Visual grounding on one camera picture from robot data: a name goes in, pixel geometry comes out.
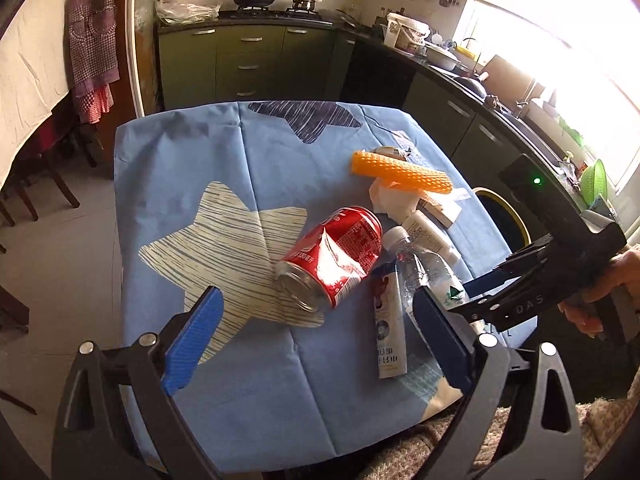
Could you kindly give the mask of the person's right hand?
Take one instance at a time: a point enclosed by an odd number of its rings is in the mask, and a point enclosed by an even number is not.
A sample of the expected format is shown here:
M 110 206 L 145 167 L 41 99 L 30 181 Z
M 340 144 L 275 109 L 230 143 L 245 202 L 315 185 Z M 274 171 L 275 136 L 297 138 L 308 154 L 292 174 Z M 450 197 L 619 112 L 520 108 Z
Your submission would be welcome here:
M 635 244 L 610 261 L 594 284 L 582 292 L 582 299 L 585 302 L 595 302 L 608 295 L 614 288 L 623 287 L 628 292 L 634 308 L 639 309 L 639 278 L 639 245 Z M 571 306 L 567 301 L 561 301 L 558 308 L 581 333 L 594 338 L 603 332 L 600 318 L 588 314 L 582 308 Z

